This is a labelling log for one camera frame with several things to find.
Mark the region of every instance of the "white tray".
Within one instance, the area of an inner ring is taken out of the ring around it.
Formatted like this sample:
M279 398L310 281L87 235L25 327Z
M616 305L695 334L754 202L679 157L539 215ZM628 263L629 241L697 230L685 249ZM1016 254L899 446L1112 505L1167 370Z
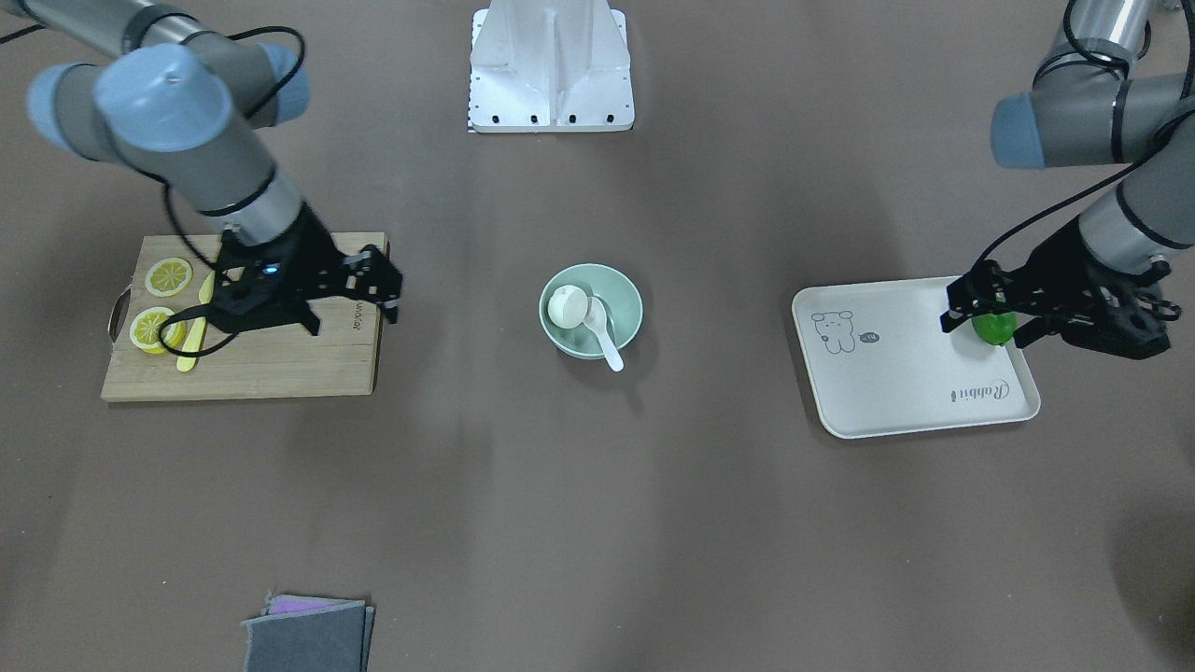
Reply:
M1041 397L1024 354L970 325L943 334L954 277L809 287L792 319L817 415L841 439L1025 421Z

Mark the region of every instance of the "white metal stand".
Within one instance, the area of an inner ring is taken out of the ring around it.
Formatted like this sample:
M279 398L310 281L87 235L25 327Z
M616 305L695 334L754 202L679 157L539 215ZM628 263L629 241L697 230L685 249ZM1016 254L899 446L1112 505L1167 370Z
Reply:
M468 126L479 133L627 130L626 17L606 0L494 0L473 16Z

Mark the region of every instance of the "white spoon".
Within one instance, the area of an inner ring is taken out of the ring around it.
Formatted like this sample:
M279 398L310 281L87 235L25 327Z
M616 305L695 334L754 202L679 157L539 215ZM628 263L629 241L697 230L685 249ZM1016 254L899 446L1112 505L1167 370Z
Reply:
M614 371L623 371L623 355L618 354L614 341L609 338L609 332L606 331L606 306L598 297L589 297L589 312L586 313L582 324L588 326L589 331L593 331L594 336L598 337L598 342L601 344L601 353L606 355L606 362L609 364L609 367Z

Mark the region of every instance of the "folded cloth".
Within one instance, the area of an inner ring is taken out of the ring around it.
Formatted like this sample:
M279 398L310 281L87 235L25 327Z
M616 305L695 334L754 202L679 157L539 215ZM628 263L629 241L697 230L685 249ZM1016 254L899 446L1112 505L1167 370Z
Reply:
M361 600L270 598L245 621L245 672L364 672L374 610Z

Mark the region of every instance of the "lime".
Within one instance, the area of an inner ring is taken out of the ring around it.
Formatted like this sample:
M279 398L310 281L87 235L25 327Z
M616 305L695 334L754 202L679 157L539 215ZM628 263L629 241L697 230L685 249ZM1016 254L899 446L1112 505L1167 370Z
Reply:
M141 311L129 323L129 340L146 354L160 355L165 353L166 348L158 341L158 326L172 314L174 311L163 306ZM183 343L183 338L186 337L186 326L182 322L176 322L166 328L163 336L171 348L178 348Z
M1012 340L1012 334L1017 330L1017 313L976 316L972 318L972 326L983 341L1003 346Z
M191 264L178 257L166 257L146 273L146 289L163 299L178 294L190 281Z

